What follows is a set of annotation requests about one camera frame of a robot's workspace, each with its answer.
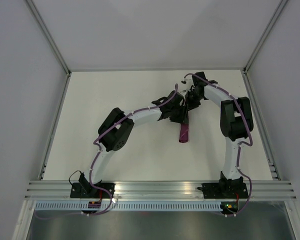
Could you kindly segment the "purple cloth napkin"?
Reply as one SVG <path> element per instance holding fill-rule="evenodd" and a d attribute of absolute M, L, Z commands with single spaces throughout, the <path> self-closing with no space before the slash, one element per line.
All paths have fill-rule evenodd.
<path fill-rule="evenodd" d="M 189 141 L 189 124 L 181 123 L 179 131 L 179 140 L 180 143 L 185 144 Z"/>

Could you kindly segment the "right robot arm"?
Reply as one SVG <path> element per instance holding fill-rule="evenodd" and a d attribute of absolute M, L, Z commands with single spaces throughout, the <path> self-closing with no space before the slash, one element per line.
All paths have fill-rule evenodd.
<path fill-rule="evenodd" d="M 188 73 L 193 86 L 187 92 L 188 108 L 197 107 L 201 100 L 210 100 L 220 109 L 219 126 L 225 137 L 225 161 L 217 184 L 202 186 L 202 191 L 216 192 L 224 198 L 243 193 L 247 197 L 244 175 L 240 169 L 241 150 L 251 147 L 254 128 L 251 103 L 248 97 L 236 97 L 214 80 L 208 80 L 204 72 Z"/>

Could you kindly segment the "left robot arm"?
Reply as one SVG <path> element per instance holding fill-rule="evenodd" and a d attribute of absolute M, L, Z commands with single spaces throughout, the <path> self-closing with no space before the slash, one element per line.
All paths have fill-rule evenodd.
<path fill-rule="evenodd" d="M 98 147 L 97 155 L 89 170 L 80 174 L 78 181 L 82 193 L 88 198 L 98 195 L 102 171 L 112 155 L 127 143 L 133 128 L 164 119 L 180 124 L 180 143 L 189 141 L 188 103 L 186 97 L 177 90 L 137 110 L 114 108 L 99 127 L 98 137 L 93 142 Z"/>

